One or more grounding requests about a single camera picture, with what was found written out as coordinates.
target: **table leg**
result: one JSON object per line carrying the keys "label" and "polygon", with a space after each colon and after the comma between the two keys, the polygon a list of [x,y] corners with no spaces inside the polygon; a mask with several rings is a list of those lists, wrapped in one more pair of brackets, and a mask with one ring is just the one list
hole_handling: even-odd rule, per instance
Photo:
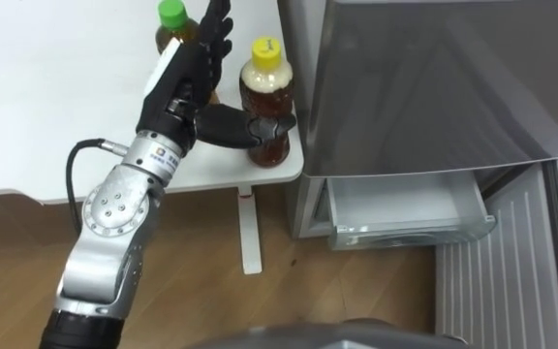
{"label": "table leg", "polygon": [[260,252],[258,214],[256,213],[256,197],[250,186],[238,187],[238,219],[240,221],[242,269],[247,275],[260,273],[262,272],[262,254]]}

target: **tabletop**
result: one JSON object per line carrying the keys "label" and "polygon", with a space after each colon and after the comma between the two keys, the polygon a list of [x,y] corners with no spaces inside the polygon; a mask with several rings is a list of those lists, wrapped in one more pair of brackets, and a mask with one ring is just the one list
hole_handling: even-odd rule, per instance
{"label": "tabletop", "polygon": [[[208,0],[185,0],[200,19]],[[158,59],[158,1],[0,1],[0,194],[19,192],[44,204],[63,203],[66,158],[81,140],[130,144],[142,91]],[[232,53],[224,61],[219,99],[240,107],[238,76],[261,35],[283,43],[275,0],[232,0]],[[291,153],[273,169],[242,150],[196,143],[168,192],[289,181],[302,169],[296,129]],[[77,157],[80,197],[120,159],[98,149]]]}

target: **gray refrigerator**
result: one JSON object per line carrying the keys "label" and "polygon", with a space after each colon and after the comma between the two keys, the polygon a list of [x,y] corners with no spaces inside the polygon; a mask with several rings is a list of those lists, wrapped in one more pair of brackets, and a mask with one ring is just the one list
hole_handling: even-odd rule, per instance
{"label": "gray refrigerator", "polygon": [[[438,244],[439,333],[558,348],[558,0],[278,4],[305,154],[287,191],[293,237]],[[549,243],[509,233],[527,215],[523,237]]]}

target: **black cable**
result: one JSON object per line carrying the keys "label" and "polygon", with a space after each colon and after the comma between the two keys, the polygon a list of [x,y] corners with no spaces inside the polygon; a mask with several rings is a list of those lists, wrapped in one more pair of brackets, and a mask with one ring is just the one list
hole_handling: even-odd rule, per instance
{"label": "black cable", "polygon": [[66,162],[66,192],[68,193],[68,207],[73,218],[73,226],[77,234],[81,234],[81,219],[78,216],[77,202],[75,201],[75,189],[73,188],[73,165],[79,150],[88,147],[100,147],[104,139],[85,140],[77,143],[68,154]]}

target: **open drawer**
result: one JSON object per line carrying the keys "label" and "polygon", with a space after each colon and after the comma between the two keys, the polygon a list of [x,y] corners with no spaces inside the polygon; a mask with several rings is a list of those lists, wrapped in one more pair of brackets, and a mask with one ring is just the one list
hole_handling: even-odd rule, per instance
{"label": "open drawer", "polygon": [[324,200],[333,249],[470,241],[496,224],[471,172],[329,178]]}

